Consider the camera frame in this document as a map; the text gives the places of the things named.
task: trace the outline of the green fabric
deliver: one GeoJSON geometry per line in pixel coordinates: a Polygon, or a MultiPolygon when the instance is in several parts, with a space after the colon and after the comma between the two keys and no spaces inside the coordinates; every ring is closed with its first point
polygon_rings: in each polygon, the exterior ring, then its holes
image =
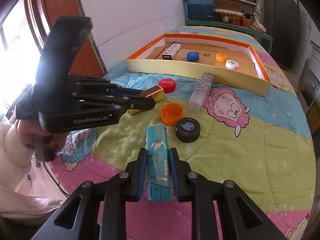
{"type": "MultiPolygon", "coordinates": [[[[167,103],[182,105],[186,113],[188,102],[178,98],[167,98],[134,116],[126,113],[119,124],[98,128],[94,154],[124,170],[145,147],[146,127],[162,123],[159,112],[167,103]]],[[[167,132],[170,147],[177,148],[193,171],[213,181],[234,180],[264,211],[310,208],[316,178],[310,139],[252,116],[237,138],[234,128],[216,121],[204,107],[200,115],[187,116],[201,125],[198,140],[186,144],[175,136],[175,127],[167,126],[167,132]]]]}

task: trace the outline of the white bottle cap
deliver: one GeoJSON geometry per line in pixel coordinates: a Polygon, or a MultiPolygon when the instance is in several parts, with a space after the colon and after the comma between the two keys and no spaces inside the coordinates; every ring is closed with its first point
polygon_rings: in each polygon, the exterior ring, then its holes
{"type": "Polygon", "coordinates": [[[238,62],[236,62],[235,60],[233,59],[228,59],[226,61],[226,68],[227,69],[231,69],[231,70],[237,70],[239,67],[239,64],[238,62]]]}

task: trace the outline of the green table frame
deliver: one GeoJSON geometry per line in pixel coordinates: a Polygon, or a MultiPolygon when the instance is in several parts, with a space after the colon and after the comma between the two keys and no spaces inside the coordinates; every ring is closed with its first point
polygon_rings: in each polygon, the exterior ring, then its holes
{"type": "Polygon", "coordinates": [[[251,36],[261,37],[261,38],[269,41],[268,53],[269,54],[271,53],[273,38],[271,36],[269,36],[268,34],[265,34],[265,33],[260,33],[260,32],[254,31],[252,29],[244,28],[244,27],[233,25],[233,24],[229,24],[229,23],[222,23],[222,22],[207,22],[207,21],[186,20],[186,25],[187,26],[217,27],[217,28],[233,30],[233,31],[241,32],[241,33],[246,33],[246,34],[249,34],[251,36]]]}

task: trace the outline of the metal screw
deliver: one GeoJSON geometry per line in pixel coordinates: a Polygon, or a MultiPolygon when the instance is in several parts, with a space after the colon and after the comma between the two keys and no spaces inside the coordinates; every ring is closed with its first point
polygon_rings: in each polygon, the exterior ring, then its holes
{"type": "Polygon", "coordinates": [[[82,187],[90,187],[92,185],[92,182],[90,180],[87,180],[82,183],[82,187]]]}
{"type": "Polygon", "coordinates": [[[121,179],[126,179],[127,177],[129,177],[129,173],[123,171],[123,172],[121,172],[121,173],[119,174],[119,177],[120,177],[121,179]]]}
{"type": "Polygon", "coordinates": [[[227,187],[234,187],[235,186],[235,183],[232,181],[232,180],[226,180],[224,182],[224,184],[227,186],[227,187]]]}
{"type": "Polygon", "coordinates": [[[195,179],[197,176],[198,176],[198,173],[196,173],[196,172],[194,172],[194,171],[190,171],[190,172],[188,173],[188,177],[189,177],[190,179],[195,179]]]}

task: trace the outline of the hand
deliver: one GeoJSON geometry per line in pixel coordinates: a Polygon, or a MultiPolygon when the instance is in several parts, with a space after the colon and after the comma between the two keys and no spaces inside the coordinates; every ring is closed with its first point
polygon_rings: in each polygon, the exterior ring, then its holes
{"type": "MultiPolygon", "coordinates": [[[[37,141],[37,136],[35,135],[52,135],[52,133],[42,130],[40,123],[37,120],[17,120],[16,122],[18,123],[16,124],[19,141],[27,147],[35,148],[35,144],[44,144],[41,141],[37,141]]],[[[48,147],[54,150],[54,152],[59,151],[65,146],[68,134],[69,132],[54,134],[48,147]]]]}

